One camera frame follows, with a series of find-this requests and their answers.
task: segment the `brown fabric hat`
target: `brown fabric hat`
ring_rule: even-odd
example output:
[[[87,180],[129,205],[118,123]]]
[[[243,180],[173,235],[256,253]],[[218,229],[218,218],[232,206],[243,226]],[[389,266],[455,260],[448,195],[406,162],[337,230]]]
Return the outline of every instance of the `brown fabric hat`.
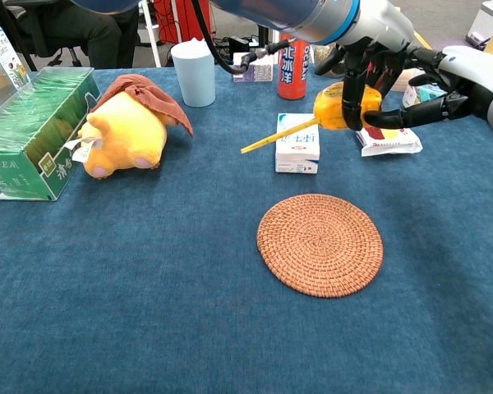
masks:
[[[121,92],[127,93],[150,111],[166,115],[177,123],[181,123],[187,130],[188,135],[193,137],[193,128],[181,106],[172,97],[163,92],[153,81],[138,74],[119,76],[108,87],[92,112],[95,112],[101,105]]]

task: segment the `red soda can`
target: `red soda can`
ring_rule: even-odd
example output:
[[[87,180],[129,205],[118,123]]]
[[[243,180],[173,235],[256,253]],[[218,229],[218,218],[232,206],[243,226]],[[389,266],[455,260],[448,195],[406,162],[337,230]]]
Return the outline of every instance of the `red soda can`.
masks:
[[[281,40],[292,38],[290,34],[281,34]],[[299,100],[305,97],[310,58],[310,45],[299,39],[279,52],[278,94],[283,99]]]

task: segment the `stuffed animal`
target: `stuffed animal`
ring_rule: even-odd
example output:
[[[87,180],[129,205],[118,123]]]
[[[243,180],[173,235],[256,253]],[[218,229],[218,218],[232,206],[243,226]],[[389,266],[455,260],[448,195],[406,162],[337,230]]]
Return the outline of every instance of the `stuffed animal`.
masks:
[[[186,113],[151,80],[139,75],[118,77],[86,117],[78,136],[90,144],[85,171],[96,179],[116,170],[155,169],[168,138],[167,127],[193,130]]]

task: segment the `round rattan coaster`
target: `round rattan coaster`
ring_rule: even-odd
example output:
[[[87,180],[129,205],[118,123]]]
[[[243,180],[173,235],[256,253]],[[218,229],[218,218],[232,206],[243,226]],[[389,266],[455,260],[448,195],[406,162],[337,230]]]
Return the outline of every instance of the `round rattan coaster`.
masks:
[[[372,220],[330,195],[298,195],[276,204],[261,220],[257,247],[281,282],[321,298],[360,291],[384,257]]]

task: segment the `white packet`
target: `white packet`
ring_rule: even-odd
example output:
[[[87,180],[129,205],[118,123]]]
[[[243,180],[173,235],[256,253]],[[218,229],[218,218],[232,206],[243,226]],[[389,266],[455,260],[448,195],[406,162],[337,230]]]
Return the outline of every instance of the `white packet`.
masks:
[[[362,143],[362,157],[381,154],[413,154],[423,149],[422,142],[411,129],[385,130],[365,127],[356,133]]]

